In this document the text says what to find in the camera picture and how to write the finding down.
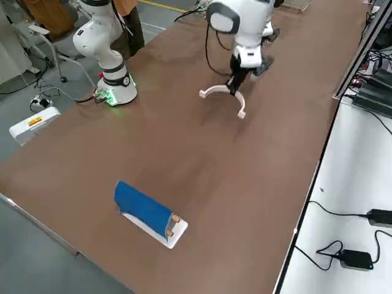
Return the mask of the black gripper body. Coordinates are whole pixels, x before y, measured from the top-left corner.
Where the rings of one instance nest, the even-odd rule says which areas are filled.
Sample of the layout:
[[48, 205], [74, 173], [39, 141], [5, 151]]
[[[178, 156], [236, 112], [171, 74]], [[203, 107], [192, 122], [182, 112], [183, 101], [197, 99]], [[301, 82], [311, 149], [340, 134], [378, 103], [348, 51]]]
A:
[[247, 75], [247, 68], [241, 67], [241, 57], [231, 55], [230, 69], [232, 71], [231, 76], [242, 77]]

